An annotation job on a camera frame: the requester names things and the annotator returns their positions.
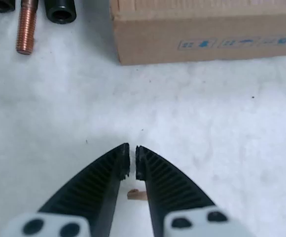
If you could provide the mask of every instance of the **white table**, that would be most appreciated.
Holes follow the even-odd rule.
[[[122,67],[107,9],[76,0],[76,21],[56,25],[41,1],[31,56],[14,49],[19,2],[0,14],[0,231],[129,142],[132,156],[144,145],[168,159],[257,237],[286,237],[286,57]],[[152,236],[147,202],[126,199],[144,190],[131,168],[111,237]]]

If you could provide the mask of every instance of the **cardboard box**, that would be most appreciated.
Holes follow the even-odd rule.
[[[111,0],[123,65],[286,55],[286,0]]]

